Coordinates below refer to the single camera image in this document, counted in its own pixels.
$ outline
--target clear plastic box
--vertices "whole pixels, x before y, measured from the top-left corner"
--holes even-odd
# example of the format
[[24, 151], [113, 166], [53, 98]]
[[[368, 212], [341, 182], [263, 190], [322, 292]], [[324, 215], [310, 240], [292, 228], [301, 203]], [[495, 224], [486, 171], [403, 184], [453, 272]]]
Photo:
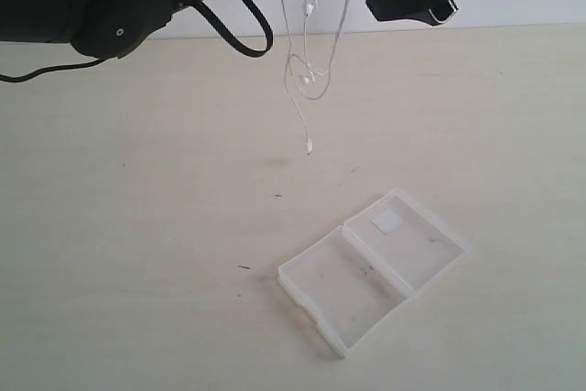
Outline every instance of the clear plastic box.
[[464, 254], [467, 246], [402, 190], [278, 269], [278, 281], [341, 356]]

